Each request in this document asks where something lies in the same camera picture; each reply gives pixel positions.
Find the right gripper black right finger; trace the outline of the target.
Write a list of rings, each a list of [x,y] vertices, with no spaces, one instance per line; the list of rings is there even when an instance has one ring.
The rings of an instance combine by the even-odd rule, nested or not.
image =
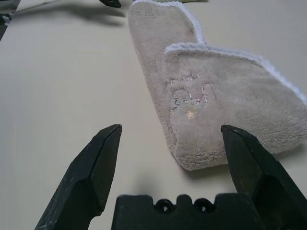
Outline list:
[[[268,230],[305,230],[307,200],[280,162],[247,131],[223,125],[229,171],[236,190],[251,196]]]

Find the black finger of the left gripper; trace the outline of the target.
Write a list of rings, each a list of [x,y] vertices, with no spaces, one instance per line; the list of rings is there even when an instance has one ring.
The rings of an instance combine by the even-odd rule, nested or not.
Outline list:
[[[121,3],[119,0],[99,0],[101,3],[112,8],[121,8]]]

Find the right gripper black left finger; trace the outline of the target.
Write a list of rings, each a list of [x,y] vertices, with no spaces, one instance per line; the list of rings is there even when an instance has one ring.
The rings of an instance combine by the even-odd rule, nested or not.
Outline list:
[[[86,230],[106,207],[122,125],[100,130],[75,157],[36,225],[37,230]]]

